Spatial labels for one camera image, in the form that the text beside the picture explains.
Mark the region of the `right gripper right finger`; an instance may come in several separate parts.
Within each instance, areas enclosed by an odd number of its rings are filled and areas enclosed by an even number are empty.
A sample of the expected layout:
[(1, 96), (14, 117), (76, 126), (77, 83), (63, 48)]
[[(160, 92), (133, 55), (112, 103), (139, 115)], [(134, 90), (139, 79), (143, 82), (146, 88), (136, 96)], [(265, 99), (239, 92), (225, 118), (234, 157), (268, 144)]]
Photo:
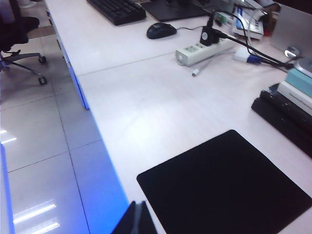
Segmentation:
[(141, 202), (140, 233), (157, 234), (157, 230), (145, 201)]

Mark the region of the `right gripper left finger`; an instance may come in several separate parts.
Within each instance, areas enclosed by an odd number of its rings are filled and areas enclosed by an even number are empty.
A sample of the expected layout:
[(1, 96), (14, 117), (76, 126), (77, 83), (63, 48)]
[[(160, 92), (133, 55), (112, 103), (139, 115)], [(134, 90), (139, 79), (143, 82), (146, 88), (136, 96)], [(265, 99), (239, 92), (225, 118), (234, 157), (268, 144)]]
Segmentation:
[(135, 211), (136, 202), (132, 201), (113, 229), (112, 234), (130, 234), (134, 226)]

